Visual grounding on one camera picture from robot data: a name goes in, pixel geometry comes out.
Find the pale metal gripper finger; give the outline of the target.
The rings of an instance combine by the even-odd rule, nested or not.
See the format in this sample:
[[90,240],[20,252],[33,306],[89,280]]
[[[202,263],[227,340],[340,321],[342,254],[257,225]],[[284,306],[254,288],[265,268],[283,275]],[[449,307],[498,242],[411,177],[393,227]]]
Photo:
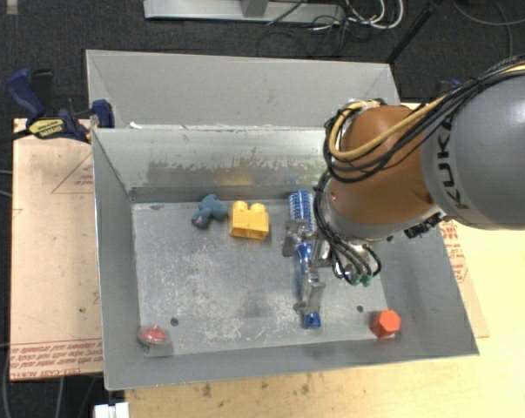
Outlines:
[[319,275],[304,275],[300,287],[300,299],[293,305],[298,314],[319,314],[326,282]]
[[309,254],[309,232],[306,229],[287,229],[282,243],[282,255],[292,257],[294,254],[306,258]]

